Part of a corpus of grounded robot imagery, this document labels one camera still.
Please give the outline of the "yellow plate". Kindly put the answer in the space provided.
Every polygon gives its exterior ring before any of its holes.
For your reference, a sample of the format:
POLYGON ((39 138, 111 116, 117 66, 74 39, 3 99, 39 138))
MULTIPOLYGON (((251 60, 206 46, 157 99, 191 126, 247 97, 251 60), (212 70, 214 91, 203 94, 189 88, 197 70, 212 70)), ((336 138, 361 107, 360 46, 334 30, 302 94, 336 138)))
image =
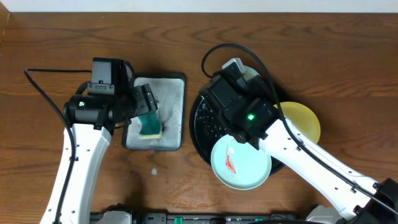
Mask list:
POLYGON ((314 143, 318 143, 321 135, 320 122, 315 113, 303 104, 285 101, 281 104, 284 115, 314 143))

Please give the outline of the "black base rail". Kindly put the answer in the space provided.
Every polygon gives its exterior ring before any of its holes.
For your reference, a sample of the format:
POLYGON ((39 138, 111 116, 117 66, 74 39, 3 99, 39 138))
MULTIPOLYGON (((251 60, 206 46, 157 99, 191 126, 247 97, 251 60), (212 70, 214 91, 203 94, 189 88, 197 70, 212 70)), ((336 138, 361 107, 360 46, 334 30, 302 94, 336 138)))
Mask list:
POLYGON ((90 223, 131 224, 245 224, 245 223, 345 223, 333 208, 313 207, 303 215, 294 213, 169 213, 167 210, 132 210, 123 204, 91 213, 90 223))

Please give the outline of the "light blue plate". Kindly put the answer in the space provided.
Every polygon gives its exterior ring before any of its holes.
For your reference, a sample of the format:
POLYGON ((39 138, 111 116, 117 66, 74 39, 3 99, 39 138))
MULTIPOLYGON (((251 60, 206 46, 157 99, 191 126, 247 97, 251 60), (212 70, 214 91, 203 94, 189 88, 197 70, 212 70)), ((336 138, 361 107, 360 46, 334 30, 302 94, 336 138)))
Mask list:
POLYGON ((253 68, 251 68, 251 67, 248 67, 248 66, 245 65, 245 66, 244 66, 244 69, 245 69, 245 73, 244 73, 244 75, 243 75, 243 78, 244 78, 246 81, 248 81, 248 80, 254 78, 255 76, 259 76, 259 73, 258 73, 255 69, 253 69, 253 68))
POLYGON ((215 143, 210 161, 217 178, 236 190, 255 189, 265 182, 272 169, 270 155, 249 143, 238 143, 230 135, 215 143))

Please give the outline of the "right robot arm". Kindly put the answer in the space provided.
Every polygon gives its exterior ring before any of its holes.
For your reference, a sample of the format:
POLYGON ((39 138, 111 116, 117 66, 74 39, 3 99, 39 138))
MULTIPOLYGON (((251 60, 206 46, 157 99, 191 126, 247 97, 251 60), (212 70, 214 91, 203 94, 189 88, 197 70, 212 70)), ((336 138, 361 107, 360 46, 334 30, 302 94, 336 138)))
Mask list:
POLYGON ((348 223, 397 223, 397 182, 376 182, 309 140, 284 115, 272 81, 220 70, 199 94, 228 137, 291 168, 348 223))

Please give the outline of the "green yellow sponge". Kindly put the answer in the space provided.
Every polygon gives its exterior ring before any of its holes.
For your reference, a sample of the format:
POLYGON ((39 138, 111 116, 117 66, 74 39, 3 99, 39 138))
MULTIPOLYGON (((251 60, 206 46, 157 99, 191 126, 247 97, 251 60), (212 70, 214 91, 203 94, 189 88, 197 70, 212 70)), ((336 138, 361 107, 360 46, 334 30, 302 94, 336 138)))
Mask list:
POLYGON ((160 122, 158 110, 160 103, 156 101, 157 109, 138 117, 141 123, 141 130, 139 131, 140 139, 158 139, 162 135, 163 125, 160 122))

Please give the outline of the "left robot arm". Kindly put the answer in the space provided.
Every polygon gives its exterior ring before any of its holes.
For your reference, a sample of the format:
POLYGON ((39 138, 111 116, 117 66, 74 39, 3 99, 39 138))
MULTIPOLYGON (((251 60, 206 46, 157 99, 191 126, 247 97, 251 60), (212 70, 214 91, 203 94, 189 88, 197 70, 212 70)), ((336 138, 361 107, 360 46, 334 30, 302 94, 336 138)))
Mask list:
POLYGON ((89 223, 98 171, 116 124, 155 111, 148 84, 126 60, 95 57, 91 80, 65 103, 63 153, 42 223, 89 223))

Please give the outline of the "rectangular metal soap tray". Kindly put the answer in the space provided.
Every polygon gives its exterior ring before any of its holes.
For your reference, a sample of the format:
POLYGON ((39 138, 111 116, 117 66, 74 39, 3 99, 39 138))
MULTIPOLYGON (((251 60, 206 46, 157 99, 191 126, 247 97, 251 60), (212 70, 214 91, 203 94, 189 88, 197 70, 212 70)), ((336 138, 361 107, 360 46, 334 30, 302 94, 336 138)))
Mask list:
POLYGON ((130 150, 176 151, 182 144, 185 77, 181 73, 139 73, 130 86, 146 83, 160 103, 158 115, 163 125, 162 135, 158 139, 140 139, 141 123, 135 117, 124 127, 122 145, 130 150))

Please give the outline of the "black round serving tray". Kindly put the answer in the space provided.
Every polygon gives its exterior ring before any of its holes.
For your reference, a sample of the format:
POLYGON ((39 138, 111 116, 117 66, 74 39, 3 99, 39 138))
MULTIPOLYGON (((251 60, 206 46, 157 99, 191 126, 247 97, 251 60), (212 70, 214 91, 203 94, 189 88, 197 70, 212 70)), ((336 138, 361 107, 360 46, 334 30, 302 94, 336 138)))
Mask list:
MULTIPOLYGON (((280 102, 292 101, 292 97, 278 84, 274 83, 280 102)), ((226 134, 224 127, 216 119, 215 113, 202 99, 197 96, 191 112, 189 122, 190 136, 200 157, 211 166, 211 151, 215 143, 226 134)), ((271 158, 270 175, 280 171, 285 164, 275 158, 271 158)))

